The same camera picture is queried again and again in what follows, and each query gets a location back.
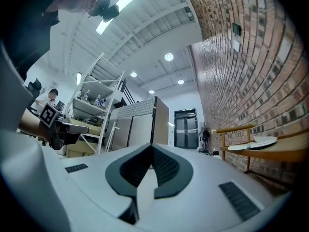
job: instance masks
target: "man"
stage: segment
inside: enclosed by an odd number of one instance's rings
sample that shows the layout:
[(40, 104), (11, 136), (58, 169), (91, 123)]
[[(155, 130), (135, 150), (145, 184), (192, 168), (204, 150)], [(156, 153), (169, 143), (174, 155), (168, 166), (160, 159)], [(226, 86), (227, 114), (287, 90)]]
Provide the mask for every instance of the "man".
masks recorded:
[(55, 103), (55, 98), (58, 96), (58, 90), (53, 88), (48, 94), (43, 93), (42, 95), (39, 95), (34, 103), (31, 105), (31, 107), (34, 109), (32, 113), (34, 115), (38, 116), (43, 111), (44, 106), (46, 103), (50, 103), (51, 100)]
[(56, 107), (55, 102), (56, 102), (55, 99), (50, 99), (50, 104), (51, 104), (53, 107)]
[[(50, 27), (57, 24), (58, 10), (100, 15), (106, 22), (119, 14), (110, 0), (0, 0), (0, 37), (6, 51), (23, 80), (29, 68), (50, 48)], [(20, 130), (50, 142), (48, 129), (29, 110), (24, 112)]]

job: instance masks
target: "metal shelving unit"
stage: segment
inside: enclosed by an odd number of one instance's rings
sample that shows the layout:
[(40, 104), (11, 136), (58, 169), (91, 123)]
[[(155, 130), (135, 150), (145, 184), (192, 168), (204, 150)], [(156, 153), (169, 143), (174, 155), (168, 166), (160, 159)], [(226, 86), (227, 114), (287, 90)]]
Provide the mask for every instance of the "metal shelving unit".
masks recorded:
[[(108, 115), (111, 112), (111, 106), (113, 104), (115, 92), (119, 88), (124, 75), (124, 71), (118, 70), (112, 63), (110, 63), (106, 58), (104, 58), (103, 55), (104, 53), (102, 53), (93, 62), (93, 64), (89, 67), (88, 71), (82, 76), (80, 84), (78, 85), (74, 95), (72, 96), (70, 102), (68, 103), (64, 111), (64, 114), (68, 114), (68, 110), (72, 105), (74, 115), (79, 118), (104, 118), (100, 136), (92, 135), (89, 133), (81, 135), (95, 153), (101, 152), (101, 145), (107, 125)], [(82, 91), (82, 94), (85, 94), (88, 89), (90, 90), (90, 100), (95, 100), (98, 95), (100, 95), (101, 98), (110, 97), (108, 107), (106, 109), (101, 109), (75, 97), (75, 94), (79, 92), (79, 90)], [(99, 138), (97, 149), (94, 149), (88, 143), (84, 136)]]

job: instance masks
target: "white wall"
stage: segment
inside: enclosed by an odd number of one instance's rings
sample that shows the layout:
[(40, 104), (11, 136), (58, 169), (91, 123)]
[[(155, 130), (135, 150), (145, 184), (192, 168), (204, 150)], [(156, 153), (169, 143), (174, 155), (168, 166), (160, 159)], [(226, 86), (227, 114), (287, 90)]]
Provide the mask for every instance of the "white wall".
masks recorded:
[(25, 86), (28, 86), (29, 82), (34, 82), (37, 78), (42, 84), (42, 88), (48, 88), (52, 81), (58, 83), (57, 90), (59, 92), (58, 97), (56, 98), (56, 104), (58, 101), (62, 101), (67, 104), (70, 101), (75, 89), (77, 88), (76, 83), (74, 83), (74, 78), (71, 76), (62, 75), (62, 73), (55, 72), (46, 67), (41, 67), (37, 64), (34, 64), (29, 71), (27, 72), (27, 79), (24, 82)]
[[(179, 88), (168, 94), (157, 96), (169, 107), (169, 121), (174, 124), (174, 112), (195, 108), (197, 110), (197, 122), (204, 122), (204, 114), (199, 92), (195, 87)], [(174, 127), (169, 126), (169, 145), (174, 146)]]

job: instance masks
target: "doorway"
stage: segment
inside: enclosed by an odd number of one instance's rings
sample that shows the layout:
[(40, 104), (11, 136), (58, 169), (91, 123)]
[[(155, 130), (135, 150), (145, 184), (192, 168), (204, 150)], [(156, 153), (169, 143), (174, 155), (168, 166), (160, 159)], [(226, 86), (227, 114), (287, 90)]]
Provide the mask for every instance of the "doorway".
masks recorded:
[(175, 111), (174, 146), (185, 149), (198, 147), (198, 127), (196, 109)]

